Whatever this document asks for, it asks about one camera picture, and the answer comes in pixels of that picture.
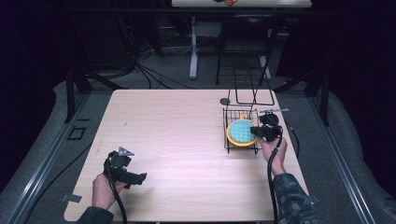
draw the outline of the jacket sleeve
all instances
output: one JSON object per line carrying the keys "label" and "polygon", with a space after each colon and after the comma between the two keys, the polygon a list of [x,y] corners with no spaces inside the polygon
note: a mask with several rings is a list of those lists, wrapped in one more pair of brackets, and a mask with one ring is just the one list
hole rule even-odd
{"label": "jacket sleeve", "polygon": [[319,224],[317,212],[297,179],[291,174],[277,175],[274,178],[274,191],[278,203],[279,224],[304,223]]}
{"label": "jacket sleeve", "polygon": [[99,207],[88,207],[78,219],[77,224],[110,224],[114,215]]}

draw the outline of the white desk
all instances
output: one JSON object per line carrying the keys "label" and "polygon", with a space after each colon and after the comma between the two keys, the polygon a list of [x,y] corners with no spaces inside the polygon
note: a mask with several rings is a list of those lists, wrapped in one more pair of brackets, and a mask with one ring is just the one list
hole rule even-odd
{"label": "white desk", "polygon": [[[229,7],[213,0],[172,0],[173,7]],[[310,0],[238,0],[232,7],[311,7]]]}
{"label": "white desk", "polygon": [[[213,0],[172,0],[172,7],[222,7],[224,10],[227,8],[235,7],[311,7],[310,0],[238,0],[233,6],[228,6],[224,2],[215,2]],[[198,67],[198,51],[196,48],[196,21],[192,17],[191,20],[191,65],[190,65],[190,78],[197,78]]]}
{"label": "white desk", "polygon": [[[241,100],[251,91],[239,91]],[[121,192],[131,221],[262,221],[273,219],[266,161],[259,151],[224,148],[219,100],[228,90],[114,91],[64,218],[77,220],[91,205],[92,181],[107,154],[134,152],[128,172],[148,173],[141,186]],[[269,92],[260,93],[270,102]],[[278,108],[257,106],[259,110]],[[286,127],[278,113],[279,125]],[[285,129],[284,137],[290,142]],[[285,167],[306,190],[292,145]],[[110,211],[122,220],[117,203]]]}

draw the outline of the desk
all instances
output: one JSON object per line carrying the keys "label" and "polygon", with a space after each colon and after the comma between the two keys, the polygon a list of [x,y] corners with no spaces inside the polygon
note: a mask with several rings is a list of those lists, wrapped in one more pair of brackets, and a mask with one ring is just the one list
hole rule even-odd
{"label": "desk", "polygon": [[[227,6],[224,2],[215,2],[213,0],[172,0],[172,7],[311,7],[310,0],[238,0],[232,7]],[[191,65],[190,78],[196,79],[198,67],[198,51],[196,48],[196,22],[195,18],[191,20]]]}
{"label": "desk", "polygon": [[[82,199],[69,203],[64,218],[75,221],[91,205],[93,179],[103,172],[107,154],[123,146],[135,154],[128,172],[148,173],[143,185],[120,194],[128,220],[272,220],[267,163],[261,152],[234,149],[228,154],[224,147],[224,105],[219,100],[227,94],[228,90],[114,91],[73,192]],[[247,100],[251,91],[238,94]],[[268,91],[260,97],[270,102]],[[254,108],[279,108],[275,101],[273,106]],[[278,116],[279,125],[286,127]],[[291,142],[286,129],[284,137]],[[285,167],[306,190],[291,144]],[[110,211],[115,220],[122,220],[117,203]]]}
{"label": "desk", "polygon": [[[214,0],[172,0],[173,7],[229,7]],[[310,0],[238,0],[233,7],[311,7]]]}

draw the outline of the blue sponge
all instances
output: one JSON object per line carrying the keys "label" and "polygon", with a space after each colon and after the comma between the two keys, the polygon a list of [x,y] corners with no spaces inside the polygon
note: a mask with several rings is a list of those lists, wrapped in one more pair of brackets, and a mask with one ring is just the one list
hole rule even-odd
{"label": "blue sponge", "polygon": [[230,136],[238,143],[248,143],[254,140],[255,135],[250,132],[253,123],[248,119],[238,119],[230,126]]}

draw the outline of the hand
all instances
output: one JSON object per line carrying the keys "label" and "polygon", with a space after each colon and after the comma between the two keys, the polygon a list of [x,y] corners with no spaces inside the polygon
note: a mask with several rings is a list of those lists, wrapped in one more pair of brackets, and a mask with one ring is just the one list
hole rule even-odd
{"label": "hand", "polygon": [[[262,155],[264,156],[265,160],[268,160],[271,157],[273,150],[276,147],[279,138],[276,138],[272,142],[266,142],[264,139],[258,137],[257,141],[262,146]],[[285,167],[283,166],[283,162],[285,160],[286,150],[288,147],[288,143],[286,139],[282,137],[282,142],[280,143],[279,150],[277,151],[274,160],[272,162],[272,173],[274,176],[286,173]]]}
{"label": "hand", "polygon": [[[118,193],[126,186],[121,182],[115,185]],[[108,210],[115,201],[108,178],[104,174],[99,174],[92,182],[92,206]]]}

